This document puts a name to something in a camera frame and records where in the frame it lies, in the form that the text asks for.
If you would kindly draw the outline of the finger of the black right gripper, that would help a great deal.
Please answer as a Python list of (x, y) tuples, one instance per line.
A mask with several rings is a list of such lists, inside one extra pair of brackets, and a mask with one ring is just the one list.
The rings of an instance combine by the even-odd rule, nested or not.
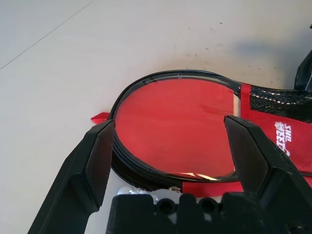
[(298, 66), (294, 89), (311, 93), (312, 92), (312, 50)]

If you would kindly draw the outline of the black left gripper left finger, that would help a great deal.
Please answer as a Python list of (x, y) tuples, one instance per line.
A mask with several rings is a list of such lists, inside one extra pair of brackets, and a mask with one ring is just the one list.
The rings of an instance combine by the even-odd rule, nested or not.
[(111, 170), (115, 123), (93, 126), (63, 162), (30, 234), (82, 234), (98, 212)]

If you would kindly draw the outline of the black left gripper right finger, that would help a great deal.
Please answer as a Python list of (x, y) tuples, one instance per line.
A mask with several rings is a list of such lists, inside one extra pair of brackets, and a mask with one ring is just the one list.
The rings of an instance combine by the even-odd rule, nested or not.
[(225, 116), (235, 171), (268, 234), (312, 232), (312, 189), (295, 165), (252, 122)]

